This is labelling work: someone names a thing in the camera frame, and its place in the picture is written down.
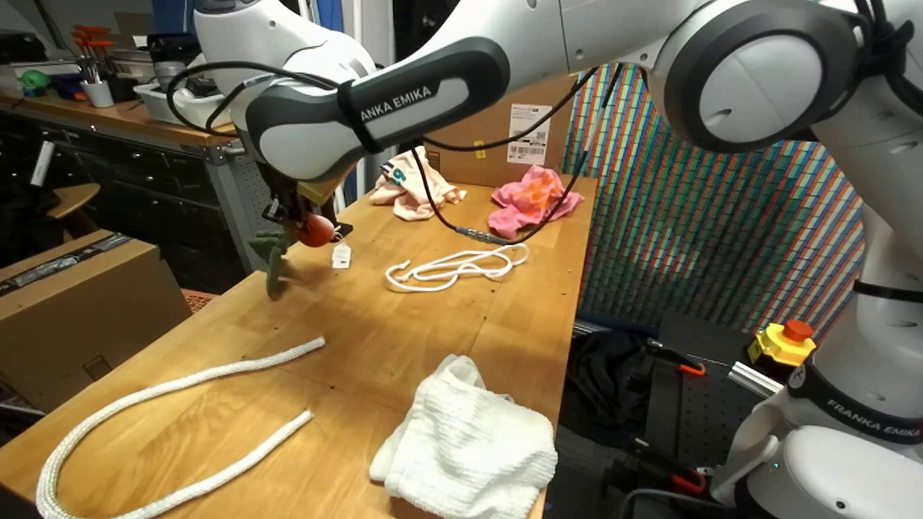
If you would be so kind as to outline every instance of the cardboard box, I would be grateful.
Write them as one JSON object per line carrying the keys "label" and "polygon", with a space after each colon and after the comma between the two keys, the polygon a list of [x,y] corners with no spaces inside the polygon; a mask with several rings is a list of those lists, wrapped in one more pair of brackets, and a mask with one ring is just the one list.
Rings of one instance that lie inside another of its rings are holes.
{"label": "cardboard box", "polygon": [[189,315],[159,248],[109,231],[0,267],[0,401],[50,413]]}
{"label": "cardboard box", "polygon": [[[574,87],[574,75],[561,75],[526,88],[516,88],[489,106],[484,113],[464,119],[454,126],[434,132],[431,137],[447,145],[484,145],[508,137],[526,126],[531,126],[541,116],[545,116],[557,100],[562,100]],[[477,150],[477,153],[454,153],[428,146],[431,165],[456,185],[506,185],[523,179],[529,165],[545,165],[562,173],[565,160],[565,137],[572,123],[572,100],[538,132],[516,145]]]}

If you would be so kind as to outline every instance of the pink cloth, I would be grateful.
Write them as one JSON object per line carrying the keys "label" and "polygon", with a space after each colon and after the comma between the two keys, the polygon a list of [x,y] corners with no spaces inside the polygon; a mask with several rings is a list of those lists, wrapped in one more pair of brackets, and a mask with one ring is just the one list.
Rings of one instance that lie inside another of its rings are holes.
{"label": "pink cloth", "polygon": [[[513,238],[519,231],[541,225],[562,194],[565,185],[555,169],[529,168],[519,181],[503,185],[492,194],[499,207],[492,214],[489,228],[496,237]],[[581,202],[581,194],[568,194],[552,220],[574,214]]]}

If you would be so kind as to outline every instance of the white rope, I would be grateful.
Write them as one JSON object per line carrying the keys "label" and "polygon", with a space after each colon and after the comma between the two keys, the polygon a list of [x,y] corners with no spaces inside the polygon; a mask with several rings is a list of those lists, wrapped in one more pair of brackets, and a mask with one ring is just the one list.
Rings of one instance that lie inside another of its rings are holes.
{"label": "white rope", "polygon": [[[294,348],[285,348],[285,351],[278,351],[278,354],[270,354],[270,358],[254,358],[254,361],[241,361],[241,362],[225,362],[225,365],[213,365],[213,370],[205,370],[205,372],[195,372],[195,375],[186,375],[186,378],[176,378],[176,381],[164,381],[159,385],[147,385],[143,393],[134,393],[134,394],[125,394],[114,404],[107,404],[105,408],[92,413],[91,419],[84,419],[69,434],[63,434],[63,442],[53,450],[53,456],[46,459],[46,465],[42,466],[42,475],[37,475],[37,489],[34,489],[34,501],[37,501],[37,514],[46,517],[46,519],[69,519],[69,514],[58,505],[58,475],[62,475],[62,466],[63,460],[72,456],[72,450],[95,430],[102,426],[105,420],[109,420],[114,416],[130,408],[130,406],[138,406],[146,401],[154,401],[154,397],[161,397],[161,394],[171,394],[171,393],[183,393],[183,388],[190,388],[190,385],[199,385],[199,384],[209,384],[209,381],[216,381],[216,378],[231,378],[231,375],[244,375],[244,372],[264,372],[264,370],[272,370],[272,365],[283,365],[283,362],[293,362],[316,348],[323,346],[323,336],[316,336],[303,346],[294,346]],[[169,511],[173,506],[183,506],[205,493],[213,493],[216,488],[233,481],[238,475],[248,473],[251,466],[257,466],[272,450],[278,450],[285,439],[293,439],[301,426],[307,426],[311,420],[311,413],[301,413],[298,419],[293,419],[290,424],[283,424],[274,434],[270,434],[264,444],[257,444],[245,459],[233,460],[231,466],[202,479],[202,481],[195,481],[159,501],[150,501],[138,511],[130,511],[125,514],[122,519],[150,519],[150,517],[164,517]]]}
{"label": "white rope", "polygon": [[454,287],[461,276],[503,280],[529,260],[529,244],[503,244],[489,250],[456,250],[450,257],[409,267],[407,261],[383,267],[396,290],[437,293]]}

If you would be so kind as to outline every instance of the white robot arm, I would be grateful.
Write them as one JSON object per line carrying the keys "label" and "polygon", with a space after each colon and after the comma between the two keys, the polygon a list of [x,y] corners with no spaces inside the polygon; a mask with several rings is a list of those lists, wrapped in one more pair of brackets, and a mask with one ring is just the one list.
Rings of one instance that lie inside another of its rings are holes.
{"label": "white robot arm", "polygon": [[[209,62],[257,60],[339,84],[274,77],[238,103],[233,120],[274,188],[340,179],[366,153],[606,60],[649,70],[669,123],[708,150],[810,126],[868,205],[867,270],[831,336],[741,424],[714,481],[725,505],[797,519],[923,511],[919,21],[923,0],[461,0],[422,52],[373,70],[349,36],[278,0],[197,5]],[[228,93],[251,75],[216,77]]]}

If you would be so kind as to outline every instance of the workshop background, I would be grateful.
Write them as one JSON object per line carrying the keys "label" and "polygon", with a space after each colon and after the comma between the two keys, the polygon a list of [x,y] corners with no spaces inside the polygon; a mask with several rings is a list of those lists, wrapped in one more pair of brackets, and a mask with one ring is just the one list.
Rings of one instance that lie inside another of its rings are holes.
{"label": "workshop background", "polygon": [[862,205],[813,140],[705,153],[655,113],[642,70],[574,97],[568,168],[600,179],[581,318],[660,329],[685,310],[738,332],[803,318],[820,336],[867,248]]}

